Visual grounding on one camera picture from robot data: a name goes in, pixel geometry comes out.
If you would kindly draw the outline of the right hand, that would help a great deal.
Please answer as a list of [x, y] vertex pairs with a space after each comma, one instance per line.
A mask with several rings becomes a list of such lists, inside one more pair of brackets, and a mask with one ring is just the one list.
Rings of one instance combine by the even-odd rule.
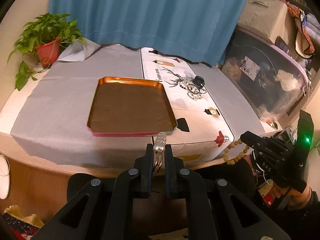
[[274, 183], [271, 189], [271, 194], [275, 198], [280, 198], [281, 196], [284, 196], [286, 194], [289, 197], [287, 206], [290, 209], [302, 209], [309, 203], [311, 199], [312, 189], [309, 185], [307, 185], [303, 193], [300, 193], [294, 188], [281, 188]]

